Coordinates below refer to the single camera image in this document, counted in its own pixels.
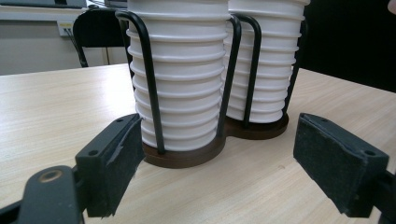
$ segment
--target stacked white cup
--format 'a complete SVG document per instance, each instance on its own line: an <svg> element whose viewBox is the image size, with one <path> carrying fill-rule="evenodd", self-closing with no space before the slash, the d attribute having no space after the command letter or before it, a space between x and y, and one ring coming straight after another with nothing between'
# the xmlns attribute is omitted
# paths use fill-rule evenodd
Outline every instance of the stacked white cup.
<svg viewBox="0 0 396 224"><path fill-rule="evenodd" d="M304 20L304 7L310 0L230 0L230 13L253 17L262 28L257 78L254 87L250 122L270 123L279 120L285 106L290 84L294 54L301 36L300 26ZM227 27L229 36L224 40L228 64L232 26ZM242 39L235 67L227 117L243 120L248 92L248 76L253 52L254 33L247 23L242 22Z"/></svg>
<svg viewBox="0 0 396 224"><path fill-rule="evenodd" d="M204 147L216 136L228 0L129 0L148 28L166 150ZM130 26L136 112L143 142L157 147L140 39Z"/></svg>

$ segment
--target white plastic cup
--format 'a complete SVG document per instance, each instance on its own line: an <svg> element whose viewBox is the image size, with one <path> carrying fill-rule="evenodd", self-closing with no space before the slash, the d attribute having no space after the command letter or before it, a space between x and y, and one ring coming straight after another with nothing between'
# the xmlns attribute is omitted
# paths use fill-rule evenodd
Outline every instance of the white plastic cup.
<svg viewBox="0 0 396 224"><path fill-rule="evenodd" d="M302 16L310 0L230 0L230 11L267 12L289 16Z"/></svg>
<svg viewBox="0 0 396 224"><path fill-rule="evenodd" d="M228 0L133 0L128 9L137 14L167 14L207 17L228 14Z"/></svg>

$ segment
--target black cable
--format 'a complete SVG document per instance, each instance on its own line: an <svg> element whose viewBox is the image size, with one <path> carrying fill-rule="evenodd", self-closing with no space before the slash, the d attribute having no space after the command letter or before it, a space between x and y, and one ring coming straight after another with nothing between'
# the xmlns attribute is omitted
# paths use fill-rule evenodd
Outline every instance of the black cable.
<svg viewBox="0 0 396 224"><path fill-rule="evenodd" d="M72 41L72 44L73 44L73 46L75 47L75 49L77 51L78 58L81 61L81 55L80 55L79 50L78 50L76 39L74 38L74 36L73 36L72 32L70 31L70 29L64 29L64 30L66 31L67 35L69 36L70 40Z"/></svg>
<svg viewBox="0 0 396 224"><path fill-rule="evenodd" d="M74 45L75 49L78 51L78 47L77 47L77 43L75 38L73 37L72 33L70 32L69 29L64 29L67 33L67 35L69 36L70 40L72 41L72 44Z"/></svg>

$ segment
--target white wall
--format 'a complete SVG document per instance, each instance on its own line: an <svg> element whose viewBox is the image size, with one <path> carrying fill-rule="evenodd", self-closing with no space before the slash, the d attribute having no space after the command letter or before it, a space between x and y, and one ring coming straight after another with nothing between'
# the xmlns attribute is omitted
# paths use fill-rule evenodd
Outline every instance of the white wall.
<svg viewBox="0 0 396 224"><path fill-rule="evenodd" d="M102 49L84 49L89 66L107 64ZM110 63L126 63L123 48L109 50ZM56 21L0 21L0 75L79 68L68 37Z"/></svg>

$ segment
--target screw hole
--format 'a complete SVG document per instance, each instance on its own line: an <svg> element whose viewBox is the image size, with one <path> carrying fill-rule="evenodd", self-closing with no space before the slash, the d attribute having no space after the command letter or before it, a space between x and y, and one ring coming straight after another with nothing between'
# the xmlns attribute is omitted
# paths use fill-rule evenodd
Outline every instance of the screw hole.
<svg viewBox="0 0 396 224"><path fill-rule="evenodd" d="M375 156L375 153L369 150L365 150L364 153L369 156Z"/></svg>
<svg viewBox="0 0 396 224"><path fill-rule="evenodd" d="M90 152L88 153L88 155L90 155L90 156L94 156L94 155L96 155L96 154L98 154L98 151L97 151L97 150L92 150L92 151L90 151Z"/></svg>

